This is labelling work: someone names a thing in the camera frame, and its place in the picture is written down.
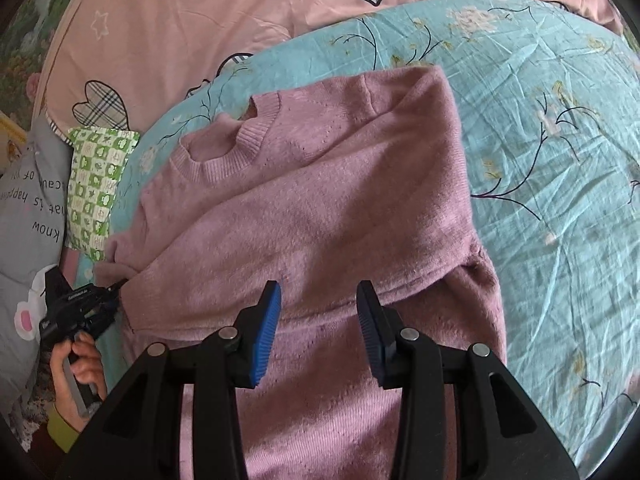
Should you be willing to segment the person's left hand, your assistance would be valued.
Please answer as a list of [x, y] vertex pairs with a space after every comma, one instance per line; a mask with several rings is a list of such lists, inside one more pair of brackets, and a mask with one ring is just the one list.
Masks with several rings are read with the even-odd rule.
[[66, 340], [53, 347], [50, 369], [55, 392], [54, 406], [73, 430], [81, 432], [87, 425], [88, 419], [79, 415], [72, 390], [70, 390], [70, 383], [64, 374], [64, 362], [70, 353], [78, 356], [75, 362], [70, 363], [70, 371], [74, 378], [80, 384], [96, 388], [96, 393], [102, 400], [107, 395], [106, 382], [101, 353], [89, 334], [80, 332], [74, 341]]

